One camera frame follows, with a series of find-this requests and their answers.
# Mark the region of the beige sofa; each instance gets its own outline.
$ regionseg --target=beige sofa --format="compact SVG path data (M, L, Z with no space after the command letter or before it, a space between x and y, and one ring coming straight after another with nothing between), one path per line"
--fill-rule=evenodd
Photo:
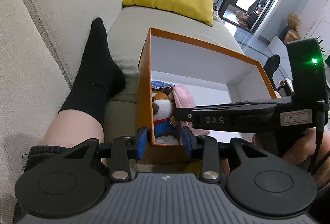
M90 24L103 19L110 52L127 77L110 101L105 139L134 135L138 62L149 27L242 52L220 22L195 20L122 0L0 0L0 223L12 222L22 155L38 144L78 71Z

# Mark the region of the cable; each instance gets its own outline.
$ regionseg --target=cable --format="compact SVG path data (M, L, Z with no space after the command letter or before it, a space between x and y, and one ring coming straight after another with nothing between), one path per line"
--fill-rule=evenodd
M307 169L308 173L311 172L312 168L314 167L316 158L320 152L320 148L323 140L323 133L324 133L324 117L325 117L324 111L316 112L316 138L315 138L316 148L313 156L311 157L311 163Z
M318 156L318 153L320 152L320 147L321 147L321 144L316 144L316 148L315 148L314 154L311 157L311 164L308 166L308 169L307 169L307 172L308 173L311 172L311 169L313 168L313 166L315 164L315 161L316 161L316 158Z
M322 160L320 160L317 166L311 171L311 174L314 175L329 157L330 157L330 151L323 157Z

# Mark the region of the orange box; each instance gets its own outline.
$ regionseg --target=orange box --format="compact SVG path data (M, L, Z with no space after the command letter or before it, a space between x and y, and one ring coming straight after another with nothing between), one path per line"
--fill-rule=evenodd
M151 80L189 85L195 104L211 105L276 98L261 64L238 52L194 38L150 28L139 63L136 128L149 130L144 164L174 164L188 161L182 145L155 143ZM218 141L230 137L246 140L250 134L211 131Z

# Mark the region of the black sock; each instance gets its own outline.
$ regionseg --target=black sock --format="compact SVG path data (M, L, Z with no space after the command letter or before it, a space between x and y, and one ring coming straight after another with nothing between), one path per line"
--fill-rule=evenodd
M125 75L112 60L101 18L92 22L75 82L60 111L83 111L103 125L106 102L125 88Z
M264 70L274 90L276 89L275 89L275 83L273 81L273 76L275 71L279 67L279 61L280 61L279 55L272 55L267 59L264 65Z

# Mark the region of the black pants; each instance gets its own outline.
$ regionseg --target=black pants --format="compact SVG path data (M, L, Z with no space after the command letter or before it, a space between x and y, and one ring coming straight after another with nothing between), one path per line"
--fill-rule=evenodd
M31 168L41 164L44 161L49 160L57 154L60 154L67 150L65 147L57 147L57 146L33 146L30 149L29 156L27 159L26 166L24 168L24 172L28 171ZM92 168L97 170L102 176L105 177L105 180L108 181L109 177L109 169L106 167L101 161L98 161L96 164L92 164ZM24 216L19 204L16 203L15 212L13 222L18 222Z

